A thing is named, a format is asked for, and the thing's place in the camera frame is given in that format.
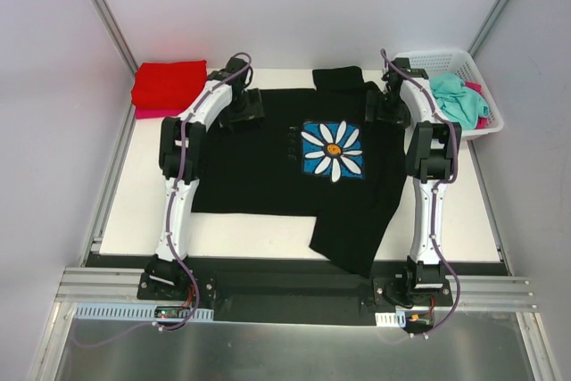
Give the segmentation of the black daisy print t-shirt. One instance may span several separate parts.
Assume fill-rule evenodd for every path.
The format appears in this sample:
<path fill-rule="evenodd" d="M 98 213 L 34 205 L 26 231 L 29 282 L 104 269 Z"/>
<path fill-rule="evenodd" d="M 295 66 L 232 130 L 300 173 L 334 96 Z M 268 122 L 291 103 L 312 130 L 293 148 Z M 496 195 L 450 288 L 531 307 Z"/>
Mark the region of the black daisy print t-shirt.
<path fill-rule="evenodd" d="M 193 209 L 312 217 L 311 250 L 368 277 L 401 201 L 405 133 L 367 121 L 379 88 L 359 67 L 312 77 L 311 88 L 262 91 L 259 127 L 209 129 Z"/>

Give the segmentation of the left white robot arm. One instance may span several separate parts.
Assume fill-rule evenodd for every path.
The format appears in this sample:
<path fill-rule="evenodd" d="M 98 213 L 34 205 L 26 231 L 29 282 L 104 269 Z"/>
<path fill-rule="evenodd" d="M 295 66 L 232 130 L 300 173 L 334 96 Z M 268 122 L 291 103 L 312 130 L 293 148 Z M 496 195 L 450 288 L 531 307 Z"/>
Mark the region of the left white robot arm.
<path fill-rule="evenodd" d="M 186 110 L 162 120 L 159 167 L 165 179 L 163 227 L 155 255 L 139 280 L 140 300 L 183 300 L 198 297 L 185 264 L 190 241 L 191 211 L 200 184 L 207 132 L 218 126 L 229 133 L 259 127 L 264 109 L 259 89 L 250 89 L 252 57 L 234 54 L 211 72 L 203 91 Z"/>

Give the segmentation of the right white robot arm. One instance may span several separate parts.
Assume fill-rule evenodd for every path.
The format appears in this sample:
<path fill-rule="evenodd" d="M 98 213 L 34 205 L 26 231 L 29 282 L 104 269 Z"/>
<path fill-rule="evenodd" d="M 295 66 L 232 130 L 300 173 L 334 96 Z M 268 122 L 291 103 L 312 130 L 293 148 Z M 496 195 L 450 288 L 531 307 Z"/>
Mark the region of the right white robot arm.
<path fill-rule="evenodd" d="M 386 60 L 385 67 L 385 89 L 367 93 L 365 123 L 413 127 L 405 171 L 414 187 L 415 223 L 404 271 L 382 285 L 379 294 L 411 309 L 431 305 L 450 290 L 442 251 L 443 199 L 458 176 L 462 129 L 438 108 L 425 70 L 412 67 L 407 57 Z"/>

